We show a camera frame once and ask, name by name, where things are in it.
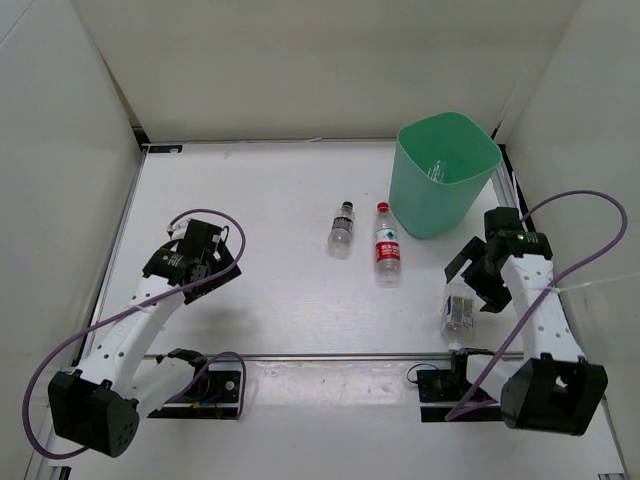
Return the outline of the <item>red-label plastic water bottle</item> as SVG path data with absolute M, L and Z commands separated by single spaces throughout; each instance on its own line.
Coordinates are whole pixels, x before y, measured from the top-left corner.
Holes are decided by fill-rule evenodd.
M 387 202 L 380 202 L 376 206 L 373 241 L 378 283 L 385 287 L 398 285 L 401 275 L 399 236 L 396 221 Z

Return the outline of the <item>clear blue-cap plastic bottle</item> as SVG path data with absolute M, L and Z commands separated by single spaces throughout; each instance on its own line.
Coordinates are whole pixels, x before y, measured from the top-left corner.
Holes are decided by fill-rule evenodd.
M 429 179 L 436 183 L 446 184 L 448 182 L 449 165 L 444 160 L 435 161 L 427 172 Z

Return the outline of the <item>green plastic bin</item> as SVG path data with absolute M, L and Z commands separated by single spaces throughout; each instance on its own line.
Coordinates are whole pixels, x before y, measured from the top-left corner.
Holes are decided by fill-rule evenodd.
M 417 239 L 446 233 L 463 220 L 500 162 L 499 147 L 461 113 L 407 125 L 396 137 L 391 211 Z

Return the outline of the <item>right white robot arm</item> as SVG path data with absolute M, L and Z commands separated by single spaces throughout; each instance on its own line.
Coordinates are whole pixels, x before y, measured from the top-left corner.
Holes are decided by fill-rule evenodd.
M 463 348 L 451 356 L 449 387 L 464 400 L 466 415 L 482 390 L 500 406 L 507 427 L 583 435 L 604 395 L 608 377 L 590 363 L 574 339 L 559 296 L 550 285 L 552 251 L 542 233 L 527 232 L 515 208 L 484 215 L 484 238 L 472 238 L 445 269 L 448 284 L 466 286 L 482 311 L 513 306 L 524 359 L 501 360 L 496 352 Z

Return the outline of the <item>crushed blue-label plastic bottle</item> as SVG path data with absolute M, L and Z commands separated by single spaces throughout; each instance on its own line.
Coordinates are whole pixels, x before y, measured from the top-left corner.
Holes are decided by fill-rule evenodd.
M 445 286 L 441 313 L 441 334 L 451 350 L 459 350 L 469 342 L 474 331 L 475 294 L 463 282 Z

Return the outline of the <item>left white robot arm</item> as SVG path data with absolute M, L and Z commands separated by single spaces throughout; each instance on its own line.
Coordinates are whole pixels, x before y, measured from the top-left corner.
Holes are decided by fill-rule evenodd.
M 168 319 L 241 271 L 227 248 L 228 227 L 188 219 L 168 228 L 169 240 L 142 270 L 131 314 L 110 324 L 98 345 L 71 372 L 48 385 L 55 433 L 112 458 L 129 448 L 140 422 L 170 401 L 194 407 L 239 400 L 241 373 L 227 378 L 197 351 L 177 348 L 140 372 Z

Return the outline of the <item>small black-cap plastic bottle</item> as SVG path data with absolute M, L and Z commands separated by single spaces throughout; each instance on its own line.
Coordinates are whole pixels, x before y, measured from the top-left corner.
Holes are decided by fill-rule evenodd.
M 355 223 L 354 206 L 350 201 L 344 201 L 336 211 L 331 230 L 327 239 L 329 254 L 334 258 L 347 258 L 353 239 Z

